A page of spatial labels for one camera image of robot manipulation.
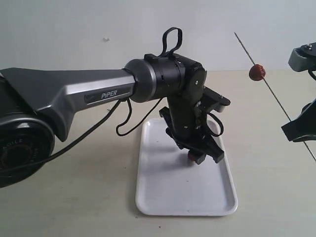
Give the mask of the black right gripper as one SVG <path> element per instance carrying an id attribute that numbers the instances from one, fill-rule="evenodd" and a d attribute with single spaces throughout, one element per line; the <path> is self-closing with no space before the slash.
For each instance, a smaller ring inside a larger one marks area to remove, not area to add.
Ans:
<path id="1" fill-rule="evenodd" d="M 305 142 L 316 140 L 316 100 L 306 104 L 300 116 L 283 125 L 282 130 L 290 142 Z"/>

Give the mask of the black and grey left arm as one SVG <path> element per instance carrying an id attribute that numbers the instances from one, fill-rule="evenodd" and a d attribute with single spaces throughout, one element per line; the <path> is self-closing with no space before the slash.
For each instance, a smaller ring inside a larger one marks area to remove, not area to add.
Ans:
<path id="1" fill-rule="evenodd" d="M 54 140 L 65 141 L 82 110 L 114 102 L 167 99 L 159 111 L 166 134 L 195 163 L 224 158 L 207 118 L 229 99 L 207 88 L 202 64 L 172 52 L 147 54 L 118 70 L 44 71 L 7 68 L 0 72 L 0 185 L 30 177 L 61 156 Z"/>

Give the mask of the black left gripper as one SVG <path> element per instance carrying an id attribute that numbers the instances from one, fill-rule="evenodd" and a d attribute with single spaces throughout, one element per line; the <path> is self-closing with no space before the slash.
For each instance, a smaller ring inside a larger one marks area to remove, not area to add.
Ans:
<path id="1" fill-rule="evenodd" d="M 190 104 L 180 95 L 168 97 L 168 107 L 160 109 L 159 115 L 167 124 L 166 134 L 174 140 L 178 148 L 195 153 L 196 161 L 192 162 L 188 159 L 189 162 L 200 165 L 204 162 L 205 155 L 208 155 L 215 163 L 219 163 L 224 158 L 225 152 L 217 144 L 215 137 L 223 134 L 223 124 L 214 114 L 202 110 L 200 100 L 201 98 L 196 103 Z M 208 115 L 220 125 L 221 130 L 218 134 L 208 127 Z"/>

